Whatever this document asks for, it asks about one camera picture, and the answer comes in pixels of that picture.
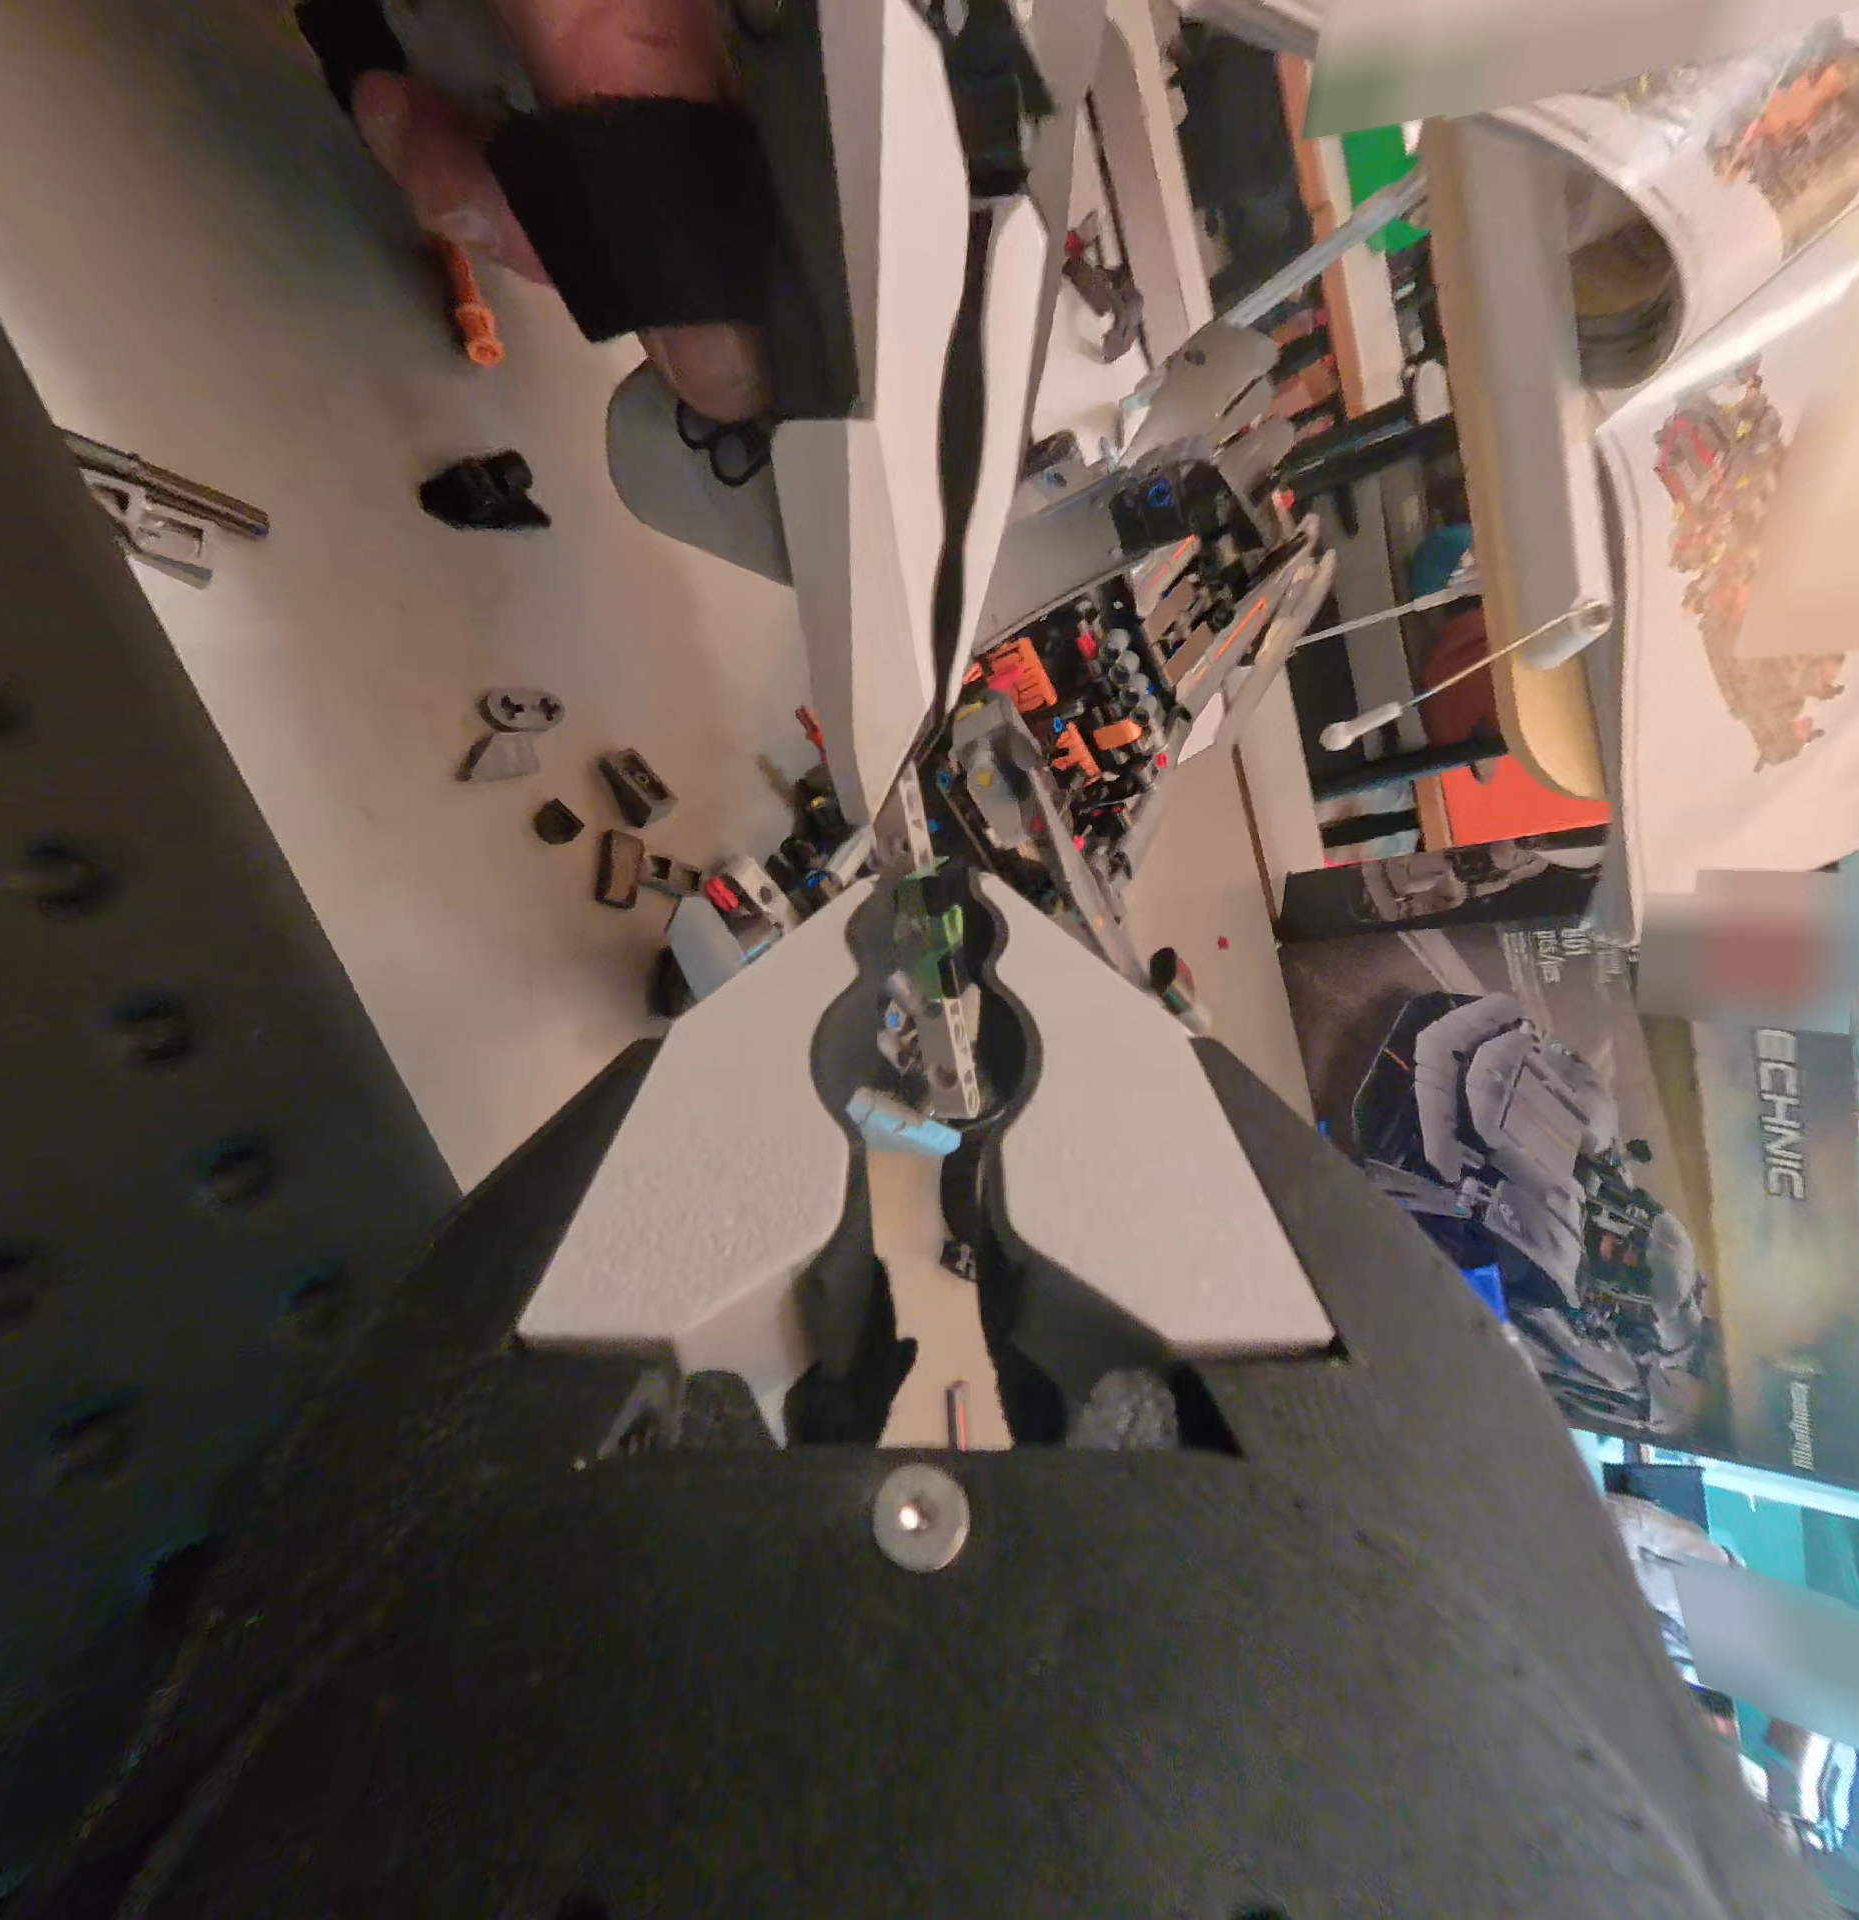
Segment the small grey lego plate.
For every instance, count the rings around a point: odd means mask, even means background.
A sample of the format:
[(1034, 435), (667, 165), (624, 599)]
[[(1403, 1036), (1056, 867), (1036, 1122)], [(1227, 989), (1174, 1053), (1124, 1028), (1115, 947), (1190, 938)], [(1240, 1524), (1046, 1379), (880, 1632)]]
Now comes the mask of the small grey lego plate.
[(132, 494), (96, 494), (116, 547), (131, 564), (172, 577), (193, 588), (212, 583), (208, 529), (185, 515)]

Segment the grey lego car model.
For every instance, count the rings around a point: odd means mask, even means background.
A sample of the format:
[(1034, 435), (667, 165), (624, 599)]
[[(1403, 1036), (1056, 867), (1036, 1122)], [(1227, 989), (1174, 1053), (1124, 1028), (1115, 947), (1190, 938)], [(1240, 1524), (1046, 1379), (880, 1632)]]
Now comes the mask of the grey lego car model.
[[(1015, 494), (983, 638), (916, 787), (939, 856), (989, 870), (1084, 936), (1197, 1037), (1255, 1041), (1271, 989), (1271, 895), (1240, 736), (1335, 586), (1320, 515), (1287, 475), (1280, 348), (1207, 323), (1152, 372), (1132, 443), (1061, 452)], [(1229, 951), (1212, 940), (1229, 936)]]

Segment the black cardboard box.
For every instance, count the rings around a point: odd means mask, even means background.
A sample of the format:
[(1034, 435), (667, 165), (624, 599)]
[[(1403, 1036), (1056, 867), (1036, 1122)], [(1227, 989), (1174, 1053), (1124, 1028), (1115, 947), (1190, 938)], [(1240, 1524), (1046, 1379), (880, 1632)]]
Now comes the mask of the black cardboard box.
[(1602, 829), (1287, 877), (1319, 1129), (1568, 1424), (1859, 1495), (1859, 1022), (1639, 995)]

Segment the dark perforated panel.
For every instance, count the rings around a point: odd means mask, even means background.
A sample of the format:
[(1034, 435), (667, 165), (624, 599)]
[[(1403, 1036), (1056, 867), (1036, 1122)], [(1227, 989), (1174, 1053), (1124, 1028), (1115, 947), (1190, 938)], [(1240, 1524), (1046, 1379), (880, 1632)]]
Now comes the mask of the dark perforated panel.
[(454, 1201), (0, 323), (0, 1748)]

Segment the white round-ended post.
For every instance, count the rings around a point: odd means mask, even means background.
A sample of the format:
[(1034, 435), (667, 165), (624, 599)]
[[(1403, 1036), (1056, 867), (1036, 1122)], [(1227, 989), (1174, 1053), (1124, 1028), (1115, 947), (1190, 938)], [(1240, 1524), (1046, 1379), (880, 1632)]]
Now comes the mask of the white round-ended post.
[(1562, 616), (1555, 616), (1528, 633), (1488, 648), (1482, 660), (1471, 660), (1447, 678), (1434, 681), (1430, 691), (1413, 697), (1413, 706), (1432, 702), (1435, 694), (1460, 686), (1502, 660), (1526, 660), (1536, 671), (1555, 671), (1566, 660), (1577, 657), (1595, 640), (1606, 638), (1612, 629), (1612, 605), (1606, 599), (1579, 599)]
[[(1395, 606), (1390, 606), (1390, 609), (1383, 609), (1383, 610), (1377, 610), (1369, 616), (1359, 616), (1359, 617), (1339, 621), (1339, 625), (1325, 629), (1323, 633), (1312, 636), (1309, 640), (1312, 641), (1325, 641), (1325, 640), (1348, 638), (1348, 636), (1359, 633), (1363, 629), (1377, 627), (1377, 625), (1384, 621), (1387, 617), (1401, 617), (1401, 616), (1410, 616), (1410, 614), (1432, 614), (1432, 610), (1444, 609), (1450, 605), (1455, 605), (1455, 603), (1468, 599), (1468, 598), (1479, 598), (1479, 586), (1475, 583), (1460, 583), (1460, 584), (1444, 586), (1444, 588), (1427, 593), (1427, 596), (1419, 596), (1405, 605), (1395, 605)], [(1473, 663), (1447, 675), (1444, 679), (1435, 681), (1432, 688), (1424, 688), (1423, 693), (1416, 693), (1406, 702), (1383, 703), (1383, 706), (1372, 709), (1363, 715), (1336, 719), (1323, 729), (1320, 748), (1325, 753), (1344, 753), (1359, 739), (1364, 739), (1373, 733), (1380, 733), (1384, 727), (1401, 721), (1410, 711), (1421, 709), (1423, 703), (1432, 702), (1434, 697), (1437, 697), (1447, 688), (1454, 688), (1454, 686), (1463, 685), (1465, 679), (1471, 679), (1482, 668), (1486, 668), (1486, 657), (1475, 660)]]

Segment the orange box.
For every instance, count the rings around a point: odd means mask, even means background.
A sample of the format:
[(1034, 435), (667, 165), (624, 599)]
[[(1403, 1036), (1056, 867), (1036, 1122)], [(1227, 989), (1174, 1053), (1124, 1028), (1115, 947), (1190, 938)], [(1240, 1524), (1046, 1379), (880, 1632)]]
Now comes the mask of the orange box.
[(1412, 792), (1423, 844), (1432, 849), (1611, 825), (1608, 804), (1555, 792), (1513, 755), (1424, 774), (1412, 783)]

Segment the orange lego pin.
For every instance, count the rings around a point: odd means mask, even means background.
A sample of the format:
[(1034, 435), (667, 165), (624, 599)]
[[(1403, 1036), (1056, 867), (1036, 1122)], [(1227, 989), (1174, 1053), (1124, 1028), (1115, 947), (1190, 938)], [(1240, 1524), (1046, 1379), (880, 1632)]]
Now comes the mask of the orange lego pin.
[(506, 348), (467, 250), (445, 237), (438, 237), (433, 249), (446, 293), (446, 310), (464, 359), (478, 370), (496, 370), (506, 359)]

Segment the lego instruction booklet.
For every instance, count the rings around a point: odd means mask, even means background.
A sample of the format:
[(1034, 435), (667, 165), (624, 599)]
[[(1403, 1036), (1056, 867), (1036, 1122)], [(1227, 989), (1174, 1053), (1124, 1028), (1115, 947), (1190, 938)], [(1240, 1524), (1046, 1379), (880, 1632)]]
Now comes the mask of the lego instruction booklet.
[(1506, 120), (1564, 160), (1631, 891), (1827, 867), (1859, 852), (1859, 640), (1744, 627), (1859, 289), (1859, 10)]

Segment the green object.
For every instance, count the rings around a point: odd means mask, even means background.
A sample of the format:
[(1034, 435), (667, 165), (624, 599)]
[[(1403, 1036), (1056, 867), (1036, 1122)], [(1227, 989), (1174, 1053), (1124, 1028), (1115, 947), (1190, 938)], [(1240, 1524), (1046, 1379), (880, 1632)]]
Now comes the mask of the green object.
[[(1339, 136), (1349, 186), (1349, 209), (1360, 211), (1383, 188), (1405, 180), (1416, 166), (1419, 141), (1421, 123), (1359, 128)], [(1377, 255), (1399, 255), (1413, 250), (1421, 242), (1424, 242), (1421, 216), (1399, 212), (1390, 224), (1369, 235), (1367, 249)]]

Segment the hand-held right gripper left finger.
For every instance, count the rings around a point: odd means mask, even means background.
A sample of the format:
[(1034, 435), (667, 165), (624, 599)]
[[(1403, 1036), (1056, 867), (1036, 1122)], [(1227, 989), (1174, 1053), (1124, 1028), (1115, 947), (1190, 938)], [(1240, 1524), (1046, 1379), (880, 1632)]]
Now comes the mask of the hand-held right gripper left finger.
[(853, 884), (682, 1015), (515, 1325), (744, 1380), (773, 1439), (875, 1444), (916, 1347), (871, 1244), (894, 887)]

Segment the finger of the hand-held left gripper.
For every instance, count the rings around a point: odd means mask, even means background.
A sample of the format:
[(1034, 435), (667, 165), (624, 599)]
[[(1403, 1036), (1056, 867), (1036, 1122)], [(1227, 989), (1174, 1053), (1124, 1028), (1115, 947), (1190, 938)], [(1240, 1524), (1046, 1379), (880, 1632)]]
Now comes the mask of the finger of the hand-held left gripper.
[(996, 575), (1059, 284), (1080, 112), (1105, 4), (964, 4), (943, 29), (972, 191), (943, 379), (939, 706), (953, 709)]
[(967, 180), (944, 62), (904, 3), (823, 3), (820, 47), (860, 397), (772, 439), (829, 776), (856, 825), (934, 702), (939, 394), (964, 291)]

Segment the black lego slope piece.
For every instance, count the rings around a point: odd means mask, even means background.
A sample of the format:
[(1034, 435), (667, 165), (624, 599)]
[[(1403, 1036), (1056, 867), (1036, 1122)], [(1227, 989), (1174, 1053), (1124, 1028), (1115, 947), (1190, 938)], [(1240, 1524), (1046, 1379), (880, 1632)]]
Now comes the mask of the black lego slope piece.
[(416, 487), (416, 503), (438, 524), (461, 534), (542, 534), (550, 515), (533, 498), (533, 467), (512, 450), (467, 457)]

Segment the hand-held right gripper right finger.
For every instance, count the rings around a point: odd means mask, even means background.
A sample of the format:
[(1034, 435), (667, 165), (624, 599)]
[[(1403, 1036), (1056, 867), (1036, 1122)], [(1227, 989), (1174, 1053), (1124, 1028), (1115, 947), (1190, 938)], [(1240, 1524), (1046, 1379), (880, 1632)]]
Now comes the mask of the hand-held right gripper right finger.
[(1000, 879), (974, 900), (985, 1004), (1017, 1045), (975, 1149), (977, 1307), (1010, 1442), (1065, 1442), (1110, 1376), (1178, 1416), (1205, 1370), (1336, 1357), (1207, 1072), (1229, 1053)]

